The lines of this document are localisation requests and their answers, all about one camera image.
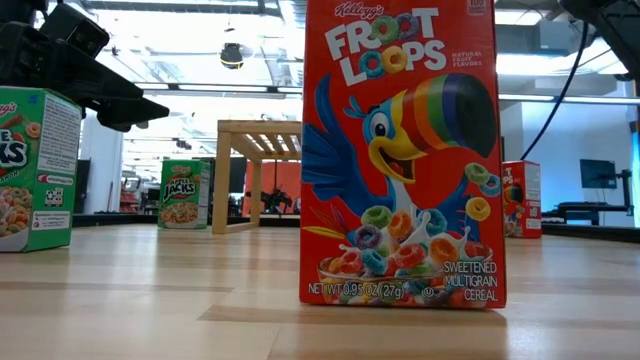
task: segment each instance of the green cereal box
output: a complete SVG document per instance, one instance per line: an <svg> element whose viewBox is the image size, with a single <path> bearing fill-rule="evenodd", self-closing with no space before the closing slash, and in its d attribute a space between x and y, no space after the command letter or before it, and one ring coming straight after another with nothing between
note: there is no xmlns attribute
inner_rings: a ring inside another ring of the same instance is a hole
<svg viewBox="0 0 640 360"><path fill-rule="evenodd" d="M0 86L0 251L69 245L81 120L59 95Z"/></svg>
<svg viewBox="0 0 640 360"><path fill-rule="evenodd" d="M165 160L162 163L159 227L207 227L209 174L210 165L200 160Z"/></svg>

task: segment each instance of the froot loops cereal box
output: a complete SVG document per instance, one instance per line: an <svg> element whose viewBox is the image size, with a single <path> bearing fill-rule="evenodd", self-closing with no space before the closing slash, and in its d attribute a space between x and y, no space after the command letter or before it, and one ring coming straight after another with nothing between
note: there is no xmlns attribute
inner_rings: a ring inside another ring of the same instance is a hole
<svg viewBox="0 0 640 360"><path fill-rule="evenodd" d="M540 165L531 161L505 162L502 184L505 234L525 239L542 237Z"/></svg>
<svg viewBox="0 0 640 360"><path fill-rule="evenodd" d="M309 0L300 299L506 302L493 2Z"/></svg>
<svg viewBox="0 0 640 360"><path fill-rule="evenodd" d="M200 160L165 160L162 163L160 228L207 227L209 174L209 164Z"/></svg>

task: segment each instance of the white wall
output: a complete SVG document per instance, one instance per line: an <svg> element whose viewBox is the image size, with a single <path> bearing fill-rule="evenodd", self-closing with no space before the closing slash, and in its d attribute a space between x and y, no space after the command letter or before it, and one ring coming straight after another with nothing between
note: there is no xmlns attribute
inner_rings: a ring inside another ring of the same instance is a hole
<svg viewBox="0 0 640 360"><path fill-rule="evenodd" d="M105 128L95 112L87 110L83 120L80 156L91 160L84 213L120 209L120 175L122 174L122 133ZM109 189L111 202L109 208Z"/></svg>
<svg viewBox="0 0 640 360"><path fill-rule="evenodd" d="M609 96L625 96L624 84ZM553 104L522 103L523 147L519 156L531 144L549 116ZM506 144L518 143L507 136L518 135L517 114L513 106L501 113L503 136ZM562 104L545 135L529 154L527 160L541 165L542 210L553 210L565 201L605 201L612 205L623 204L622 182L618 189L582 189L580 159L610 160L616 164L616 171L631 169L631 132L629 121L632 112L628 106ZM515 145L506 145L507 159L517 152ZM634 226L633 217L625 213L601 214L601 224L609 226Z"/></svg>

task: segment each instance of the wooden table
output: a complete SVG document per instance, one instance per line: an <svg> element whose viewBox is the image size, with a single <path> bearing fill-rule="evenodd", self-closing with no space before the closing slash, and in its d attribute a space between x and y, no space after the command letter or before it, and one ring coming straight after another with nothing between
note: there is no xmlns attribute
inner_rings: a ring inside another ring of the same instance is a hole
<svg viewBox="0 0 640 360"><path fill-rule="evenodd" d="M308 306L297 229L73 230L0 254L0 359L640 358L640 246L508 240L500 311Z"/></svg>
<svg viewBox="0 0 640 360"><path fill-rule="evenodd" d="M302 123L299 121L218 121L216 173L213 189L212 232L214 234L238 232L259 226L262 162L270 159L300 160L301 134ZM253 163L251 193L254 194L255 200L251 202L251 221L249 223L227 226L231 149L244 155Z"/></svg>

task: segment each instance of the kellogg's logo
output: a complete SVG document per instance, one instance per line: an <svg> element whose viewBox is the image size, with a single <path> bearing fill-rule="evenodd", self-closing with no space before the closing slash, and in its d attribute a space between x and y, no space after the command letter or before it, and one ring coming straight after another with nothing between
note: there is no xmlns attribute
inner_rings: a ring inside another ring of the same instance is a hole
<svg viewBox="0 0 640 360"><path fill-rule="evenodd" d="M174 167L171 168L171 172L176 174L186 174L191 172L191 168L183 165L175 165Z"/></svg>
<svg viewBox="0 0 640 360"><path fill-rule="evenodd" d="M361 2L352 3L351 1L338 5L335 12L339 17L359 16L363 20L371 20L383 13L384 7L382 5L364 6Z"/></svg>
<svg viewBox="0 0 640 360"><path fill-rule="evenodd" d="M18 110L16 103L0 104L0 117L14 113L16 110Z"/></svg>

